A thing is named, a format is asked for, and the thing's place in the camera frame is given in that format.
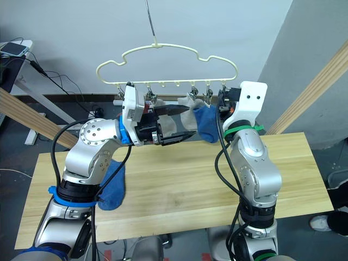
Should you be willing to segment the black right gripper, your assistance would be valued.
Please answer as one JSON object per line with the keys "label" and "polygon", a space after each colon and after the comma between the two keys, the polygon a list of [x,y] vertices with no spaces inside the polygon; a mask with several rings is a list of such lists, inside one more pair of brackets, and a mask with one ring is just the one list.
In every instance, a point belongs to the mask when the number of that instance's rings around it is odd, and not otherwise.
{"label": "black right gripper", "polygon": [[220,115],[232,115],[239,101],[241,88],[223,86],[217,96],[217,107]]}

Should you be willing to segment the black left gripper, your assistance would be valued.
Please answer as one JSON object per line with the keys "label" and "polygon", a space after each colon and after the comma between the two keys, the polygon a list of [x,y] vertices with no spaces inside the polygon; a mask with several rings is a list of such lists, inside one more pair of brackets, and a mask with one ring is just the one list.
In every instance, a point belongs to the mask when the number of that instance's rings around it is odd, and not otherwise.
{"label": "black left gripper", "polygon": [[142,115],[137,123],[135,131],[140,141],[153,142],[155,145],[172,145],[189,139],[196,134],[196,131],[185,131],[163,137],[161,125],[158,122],[159,116],[178,115],[190,108],[185,105],[168,104],[154,107],[154,112]]}

